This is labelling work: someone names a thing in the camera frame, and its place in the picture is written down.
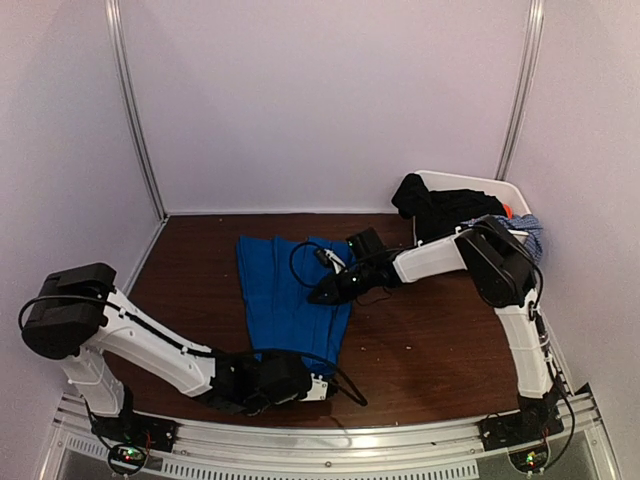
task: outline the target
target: white wall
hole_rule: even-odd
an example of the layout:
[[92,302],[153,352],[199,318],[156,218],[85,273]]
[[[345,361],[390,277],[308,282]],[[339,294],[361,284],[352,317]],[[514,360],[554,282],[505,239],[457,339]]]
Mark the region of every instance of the white wall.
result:
[[545,226],[545,313],[621,462],[640,456],[640,4],[546,2],[509,180]]
[[122,285],[156,222],[101,0],[0,4],[0,478],[31,479],[63,386],[16,316],[47,273],[105,261]]
[[528,9],[123,2],[167,210],[384,211],[415,169],[493,177]]

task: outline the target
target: folded garment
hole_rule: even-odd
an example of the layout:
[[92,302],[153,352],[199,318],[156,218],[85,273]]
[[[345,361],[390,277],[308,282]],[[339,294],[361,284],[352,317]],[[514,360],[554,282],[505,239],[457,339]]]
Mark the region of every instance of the folded garment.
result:
[[[349,263],[346,243],[310,238],[336,252]],[[338,363],[342,340],[349,323],[351,304],[312,305],[311,292],[296,281],[289,256],[298,245],[280,237],[262,240],[241,236],[236,246],[238,272],[247,312],[247,327],[255,349],[278,348],[312,353]],[[294,256],[296,273],[309,285],[317,284],[330,271],[313,254],[314,247],[301,248]],[[331,368],[316,360],[304,360],[316,374],[329,376]]]
[[451,235],[461,222],[482,215],[506,215],[496,198],[475,190],[429,191],[416,173],[407,175],[391,199],[403,218],[415,217],[418,240],[430,242]]

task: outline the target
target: metal frame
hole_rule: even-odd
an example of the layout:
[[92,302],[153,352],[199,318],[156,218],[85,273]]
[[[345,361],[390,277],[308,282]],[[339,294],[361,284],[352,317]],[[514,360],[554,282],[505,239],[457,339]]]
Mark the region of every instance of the metal frame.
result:
[[125,295],[129,295],[129,293],[131,293],[131,289],[133,288],[136,281],[138,280],[138,276],[140,276],[140,272],[142,272],[142,268],[144,267],[145,263],[147,263],[147,258],[149,258],[149,255],[151,254],[153,247],[155,247],[156,242],[160,238],[160,234],[164,230],[164,227],[167,225],[168,221],[169,221],[169,218],[167,217],[163,219],[156,226],[156,231],[153,233],[153,236],[151,237],[151,241],[147,245],[147,248],[145,248],[144,252],[142,252],[142,255],[138,259],[138,262],[136,263],[135,267],[133,268],[133,272],[131,272],[131,275],[129,275],[129,278],[127,278],[127,281],[122,286],[122,292]]
[[496,180],[505,180],[507,178],[507,173],[509,172],[509,167],[513,160],[513,154],[515,152],[518,137],[520,136],[525,107],[527,105],[536,64],[538,62],[543,23],[544,0],[531,0],[527,33],[525,35],[524,49],[522,53],[522,64],[520,65],[520,75],[518,77],[518,84],[516,87],[516,96],[513,101],[511,117],[507,128],[507,136],[502,147],[500,163],[498,164],[498,170],[496,171]]
[[[593,397],[588,393],[582,394],[572,397],[570,402],[576,414],[576,431],[586,431],[591,435],[592,456],[598,465],[600,478],[618,479],[617,467]],[[570,422],[567,407],[560,404],[559,410],[567,425]],[[169,478],[186,478],[170,471],[180,467],[215,469],[234,474],[236,478],[249,478],[251,475],[274,479],[294,476],[297,479],[351,479],[356,475],[357,478],[380,478],[397,472],[410,478],[412,473],[435,467],[460,466],[483,457],[506,454],[506,449],[483,450],[477,423],[484,418],[349,429],[256,428],[174,419],[179,427],[173,452],[154,451],[154,467],[149,471]],[[85,442],[85,453],[86,442],[89,442],[88,448],[94,450],[94,458],[102,458],[100,453],[104,452],[99,450],[100,444],[90,433],[84,403],[79,397],[63,396],[54,426],[50,451],[39,477],[41,480],[56,478],[64,450],[72,438]],[[557,437],[566,437],[568,430],[566,428]]]
[[131,72],[127,61],[127,49],[125,47],[122,21],[120,18],[120,0],[105,0],[105,7],[107,11],[109,34],[111,36],[111,43],[116,60],[118,79],[120,81],[120,89],[124,100],[127,123],[129,124],[129,130],[131,131],[131,138],[135,147],[138,163],[140,164],[140,170],[142,171],[142,178],[147,188],[147,193],[151,198],[153,211],[158,220],[162,221],[166,218],[167,213],[165,211],[164,204],[162,203],[158,183],[156,181],[155,174],[153,173],[151,160],[149,159],[149,151],[144,139],[142,124],[140,122],[140,114],[138,112],[138,106],[133,92],[133,83],[131,81]]

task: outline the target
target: black mounting bracket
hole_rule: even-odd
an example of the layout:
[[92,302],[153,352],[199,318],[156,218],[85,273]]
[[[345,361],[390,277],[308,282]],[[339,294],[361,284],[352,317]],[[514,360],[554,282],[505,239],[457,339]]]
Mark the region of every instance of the black mounting bracket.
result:
[[525,416],[522,412],[487,417],[480,422],[480,439],[485,451],[509,448],[524,443],[539,442],[544,436],[555,435],[564,430],[556,407],[549,411],[549,418],[539,429],[523,428]]

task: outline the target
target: orange item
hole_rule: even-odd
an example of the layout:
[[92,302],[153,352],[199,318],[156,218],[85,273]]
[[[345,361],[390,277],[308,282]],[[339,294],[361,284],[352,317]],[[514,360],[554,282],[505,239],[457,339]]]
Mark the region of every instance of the orange item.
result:
[[504,207],[504,211],[507,212],[507,218],[511,220],[513,218],[513,210],[511,210],[511,207],[506,203],[503,203],[502,206]]

